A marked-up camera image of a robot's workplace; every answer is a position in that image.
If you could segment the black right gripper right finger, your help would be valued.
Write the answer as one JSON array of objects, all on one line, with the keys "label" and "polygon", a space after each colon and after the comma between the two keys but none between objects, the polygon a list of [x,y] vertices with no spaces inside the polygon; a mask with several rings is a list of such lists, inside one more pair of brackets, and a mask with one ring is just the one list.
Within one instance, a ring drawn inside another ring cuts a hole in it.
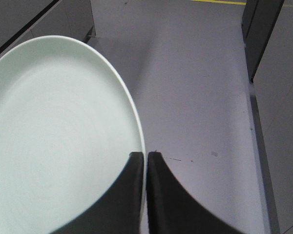
[{"label": "black right gripper right finger", "polygon": [[160,152],[147,161],[146,197],[151,234],[239,234],[198,203],[173,175]]}]

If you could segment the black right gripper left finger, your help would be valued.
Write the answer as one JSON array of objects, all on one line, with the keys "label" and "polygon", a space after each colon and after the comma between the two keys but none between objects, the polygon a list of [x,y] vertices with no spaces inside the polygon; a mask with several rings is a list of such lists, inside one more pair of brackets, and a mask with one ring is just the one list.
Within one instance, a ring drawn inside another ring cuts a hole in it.
[{"label": "black right gripper left finger", "polygon": [[144,155],[129,154],[123,170],[90,208],[54,234],[138,234],[144,184]]}]

